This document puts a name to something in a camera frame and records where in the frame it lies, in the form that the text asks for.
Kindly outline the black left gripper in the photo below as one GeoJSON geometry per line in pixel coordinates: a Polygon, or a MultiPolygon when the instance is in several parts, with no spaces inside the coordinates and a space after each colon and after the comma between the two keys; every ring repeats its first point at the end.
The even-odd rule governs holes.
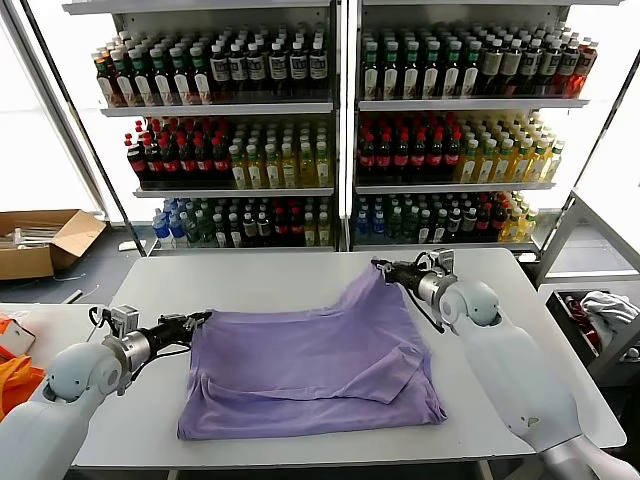
{"type": "Polygon", "coordinates": [[[162,350],[178,343],[190,344],[193,331],[201,328],[211,315],[211,311],[161,315],[159,324],[145,329],[144,336],[151,350],[162,350]]]}

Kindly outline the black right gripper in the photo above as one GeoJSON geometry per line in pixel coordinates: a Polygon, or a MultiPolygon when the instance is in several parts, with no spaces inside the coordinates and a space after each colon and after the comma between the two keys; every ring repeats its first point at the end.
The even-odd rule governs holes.
{"type": "Polygon", "coordinates": [[[398,284],[419,296],[419,286],[426,272],[415,266],[396,266],[396,263],[386,259],[372,258],[371,264],[381,270],[386,284],[398,284]]]}

